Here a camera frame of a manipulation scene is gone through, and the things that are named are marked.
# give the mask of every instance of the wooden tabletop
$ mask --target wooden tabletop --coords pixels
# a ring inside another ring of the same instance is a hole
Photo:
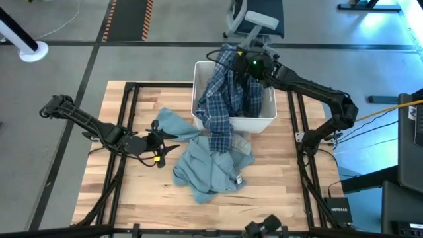
[[[99,120],[117,122],[125,83],[109,81]],[[133,131],[145,135],[144,130],[150,127],[162,107],[167,107],[193,124],[191,96],[191,88],[141,88]],[[131,98],[130,95],[124,126],[128,121]],[[304,101],[309,126],[316,128],[325,121],[323,106],[308,97],[304,97]],[[167,164],[162,169],[145,167],[133,159],[127,160],[116,227],[128,228],[139,223],[145,229],[241,230],[251,221],[262,222],[268,215],[275,214],[292,231],[308,230],[285,92],[276,92],[276,104],[278,117],[261,134],[250,135],[255,162],[241,171],[247,182],[244,188],[234,193],[218,194],[207,204],[198,205],[189,187],[173,184],[172,169],[188,145],[179,143],[181,146],[166,156]],[[301,125],[298,111],[297,118]],[[166,141],[166,144],[177,143]],[[92,149],[99,147],[101,144],[93,143]],[[321,145],[320,148],[333,153],[329,146]],[[102,150],[89,156],[73,223],[83,219],[100,197],[109,155],[109,152]],[[338,169],[333,158],[326,153],[318,152],[315,160],[321,190],[323,196],[327,196],[328,186],[340,180]],[[332,186],[330,191],[332,196],[343,196],[340,184]],[[318,226],[317,205],[310,197],[315,225]],[[108,221],[109,213],[109,209],[106,209],[105,221]]]

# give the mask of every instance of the clothing label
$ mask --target clothing label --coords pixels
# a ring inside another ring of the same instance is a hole
[[[408,119],[416,120],[417,110],[414,106],[408,107]]]
[[[242,182],[243,182],[243,178],[242,178],[241,174],[239,174],[237,176],[237,184],[241,184]]]

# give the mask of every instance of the concrete floor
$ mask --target concrete floor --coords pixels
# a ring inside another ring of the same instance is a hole
[[[95,40],[108,1],[80,2],[81,12],[77,18],[62,30],[47,36],[46,40]],[[414,43],[404,19],[398,14],[337,11],[336,4],[344,2],[284,0],[286,37],[272,38],[272,41],[304,44]],[[148,41],[221,42],[228,3],[156,0]],[[23,0],[1,0],[0,6],[33,37],[61,26],[77,10],[76,1],[64,0],[35,0],[32,4]],[[405,8],[415,11],[410,5],[405,5]],[[3,191],[0,195],[0,233],[28,228],[64,127],[64,121],[40,118],[38,110],[52,94],[76,95],[91,50],[88,46],[53,46],[46,59],[28,64],[19,60],[14,46],[0,46],[0,121],[3,122],[0,128],[0,179],[6,181],[0,184]],[[205,54],[210,50],[197,47],[102,46],[81,108],[98,116],[109,80],[192,80],[194,64],[206,60]],[[413,93],[423,85],[423,62],[417,51],[279,49],[279,52],[280,61],[301,76],[348,91],[360,108],[359,116],[386,107],[368,104],[365,101],[368,95]],[[392,112],[367,126],[367,129],[396,119],[397,114]],[[359,151],[356,149],[396,138],[396,129],[392,125],[341,144],[336,150],[341,173],[362,174],[394,165],[397,162],[395,142]],[[67,227],[71,221],[90,148],[89,141],[82,137],[81,132],[77,127],[72,131],[40,226],[42,229]],[[379,232],[380,190],[350,194],[348,197],[354,225],[366,231]]]

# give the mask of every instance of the white laundry basket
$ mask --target white laundry basket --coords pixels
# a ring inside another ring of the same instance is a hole
[[[198,108],[198,100],[206,89],[207,82],[213,75],[215,63],[211,61],[199,61],[194,69],[194,86],[192,88],[191,114],[199,130],[206,130],[203,122],[195,116]],[[233,129],[236,132],[261,133],[276,118],[276,98],[274,88],[263,91],[262,112],[258,118],[230,117]]]

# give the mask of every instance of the blue plaid shirt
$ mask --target blue plaid shirt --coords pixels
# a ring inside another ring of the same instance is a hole
[[[236,49],[224,45],[221,48]],[[217,61],[231,66],[235,51],[222,51]],[[203,96],[199,99],[196,116],[202,120],[204,128],[210,131],[210,149],[225,153],[231,145],[233,127],[229,117],[258,117],[262,110],[263,86],[253,77],[247,79],[247,105],[243,111],[243,88],[236,83],[234,72],[216,64],[213,76],[208,81]]]

